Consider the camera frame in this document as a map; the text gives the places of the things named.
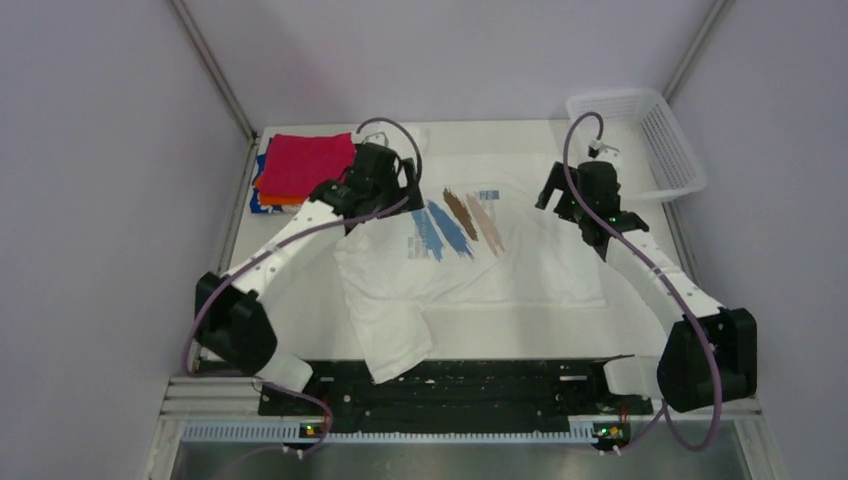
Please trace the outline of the white printed t-shirt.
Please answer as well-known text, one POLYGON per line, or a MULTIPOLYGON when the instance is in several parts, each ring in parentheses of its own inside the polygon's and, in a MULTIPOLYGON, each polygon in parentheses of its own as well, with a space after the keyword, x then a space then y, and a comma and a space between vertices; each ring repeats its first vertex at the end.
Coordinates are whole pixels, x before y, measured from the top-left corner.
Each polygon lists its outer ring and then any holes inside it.
POLYGON ((428 358, 606 353, 597 259, 573 225, 535 206, 557 158, 542 121, 433 127, 423 207, 337 244, 350 322, 376 382, 428 358))

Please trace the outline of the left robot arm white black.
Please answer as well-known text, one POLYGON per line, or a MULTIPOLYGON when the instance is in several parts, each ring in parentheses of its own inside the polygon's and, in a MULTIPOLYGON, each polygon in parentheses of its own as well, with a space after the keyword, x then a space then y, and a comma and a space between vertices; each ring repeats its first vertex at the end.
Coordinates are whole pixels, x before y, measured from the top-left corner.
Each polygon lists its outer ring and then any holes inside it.
POLYGON ((282 345, 282 325, 265 303, 281 293, 322 252, 357 225, 423 206, 422 155, 401 158, 387 146, 360 143, 353 162, 319 183, 288 223, 247 260, 196 284, 192 338, 244 376, 282 390, 297 413, 319 404, 312 367, 282 345))

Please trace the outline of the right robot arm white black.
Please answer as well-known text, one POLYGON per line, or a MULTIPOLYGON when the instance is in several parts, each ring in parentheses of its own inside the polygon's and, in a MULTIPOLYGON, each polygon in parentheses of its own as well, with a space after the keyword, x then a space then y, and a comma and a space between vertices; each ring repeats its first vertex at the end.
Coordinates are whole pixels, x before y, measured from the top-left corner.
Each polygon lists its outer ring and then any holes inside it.
POLYGON ((627 395, 661 398, 688 412, 751 397, 758 386, 757 323, 706 294, 661 249, 648 224, 621 207, 613 165, 556 162, 536 206, 575 224, 583 242, 615 270, 652 312, 666 341, 657 356, 629 355, 603 363, 586 385, 589 404, 612 412, 627 395))

